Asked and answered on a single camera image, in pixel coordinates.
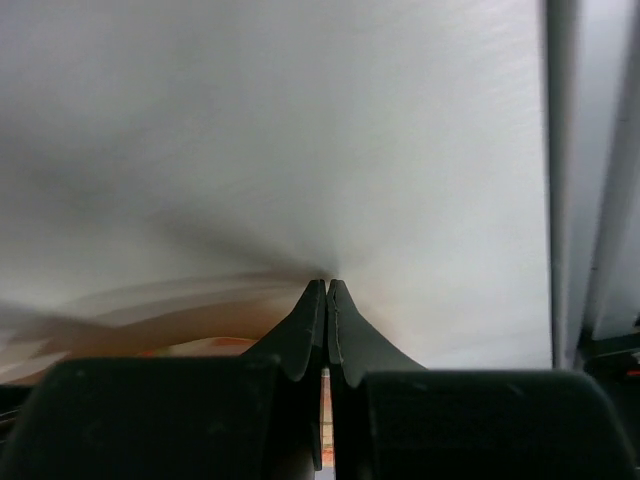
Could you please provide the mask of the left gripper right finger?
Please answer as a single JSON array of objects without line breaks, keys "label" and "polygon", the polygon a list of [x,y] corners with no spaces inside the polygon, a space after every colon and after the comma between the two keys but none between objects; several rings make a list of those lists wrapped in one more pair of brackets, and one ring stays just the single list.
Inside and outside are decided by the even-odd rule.
[{"label": "left gripper right finger", "polygon": [[429,370],[329,286],[325,348],[340,479],[635,479],[631,442],[590,377]]}]

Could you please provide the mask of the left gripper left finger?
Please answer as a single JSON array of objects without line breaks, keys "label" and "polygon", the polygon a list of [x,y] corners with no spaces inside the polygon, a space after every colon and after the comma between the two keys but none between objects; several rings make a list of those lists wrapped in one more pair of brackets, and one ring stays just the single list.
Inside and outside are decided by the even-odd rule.
[{"label": "left gripper left finger", "polygon": [[322,466],[325,284],[238,356],[89,358],[29,394],[5,479],[310,479]]}]

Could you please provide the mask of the pink mesh laundry bag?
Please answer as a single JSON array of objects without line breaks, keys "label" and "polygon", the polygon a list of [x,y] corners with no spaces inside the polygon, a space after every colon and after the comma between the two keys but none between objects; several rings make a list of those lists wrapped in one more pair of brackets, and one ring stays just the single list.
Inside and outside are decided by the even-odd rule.
[{"label": "pink mesh laundry bag", "polygon": [[192,277],[91,294],[57,310],[1,304],[1,381],[30,385],[72,358],[136,356],[210,337],[258,339],[308,276],[270,271]]}]

